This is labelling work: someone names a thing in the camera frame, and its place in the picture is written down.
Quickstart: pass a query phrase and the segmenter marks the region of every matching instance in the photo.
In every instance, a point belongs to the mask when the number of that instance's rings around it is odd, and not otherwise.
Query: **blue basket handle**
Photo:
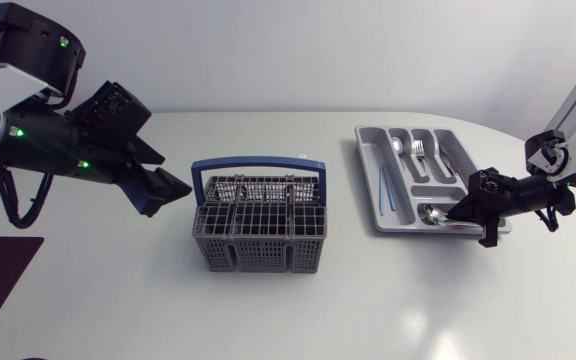
[[[282,167],[315,171],[319,173],[319,204],[326,206],[326,164],[319,161],[279,156],[232,156],[195,161],[192,164],[191,171],[197,205],[202,206],[206,202],[203,180],[201,179],[202,171],[244,166]]]

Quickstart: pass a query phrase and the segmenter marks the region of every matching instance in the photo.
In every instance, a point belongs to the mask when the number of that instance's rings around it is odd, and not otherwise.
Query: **fork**
[[[423,141],[415,140],[412,143],[412,151],[413,151],[413,155],[417,158],[417,160],[421,164],[421,168],[424,171],[424,174],[422,174],[422,176],[425,176],[426,175],[426,166],[424,165],[424,157],[426,156],[426,153],[424,151]]]

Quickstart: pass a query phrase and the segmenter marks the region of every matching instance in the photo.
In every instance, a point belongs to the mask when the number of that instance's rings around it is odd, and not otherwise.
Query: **silver cutlery tray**
[[[424,205],[448,211],[465,197],[468,177],[479,169],[452,130],[358,126],[355,134],[379,231],[482,234],[481,227],[441,226],[425,219]],[[401,155],[395,151],[395,137],[403,144]],[[413,150],[415,140],[423,143],[425,156],[421,161]],[[390,183],[380,188],[382,166],[388,172],[385,179]],[[392,190],[394,211],[388,190]],[[383,215],[380,196],[383,196]],[[509,221],[501,219],[499,232],[511,230]]]

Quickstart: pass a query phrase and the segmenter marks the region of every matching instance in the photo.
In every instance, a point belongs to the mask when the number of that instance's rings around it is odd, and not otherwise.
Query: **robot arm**
[[[469,177],[468,195],[448,211],[447,217],[483,226],[485,236],[479,242],[485,247],[497,245],[502,217],[535,212],[550,231],[556,231],[556,213],[567,216],[576,207],[568,189],[576,187],[576,141],[566,141],[575,131],[576,85],[546,130],[526,141],[530,176],[515,179],[494,168],[477,171]]]
[[[0,195],[18,228],[41,210],[53,175],[117,184],[140,214],[188,195],[162,168],[164,157],[137,136],[150,111],[117,83],[106,82],[65,115],[85,50],[63,26],[13,3],[0,4]],[[51,97],[62,98],[57,104]],[[29,212],[17,214],[9,167],[44,173]]]

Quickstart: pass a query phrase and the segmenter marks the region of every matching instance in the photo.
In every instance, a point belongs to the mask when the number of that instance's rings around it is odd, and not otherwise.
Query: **dishwasher cutlery basket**
[[[211,176],[229,167],[310,170],[318,177]],[[193,237],[210,271],[314,273],[326,238],[326,167],[305,159],[240,156],[196,161]]]

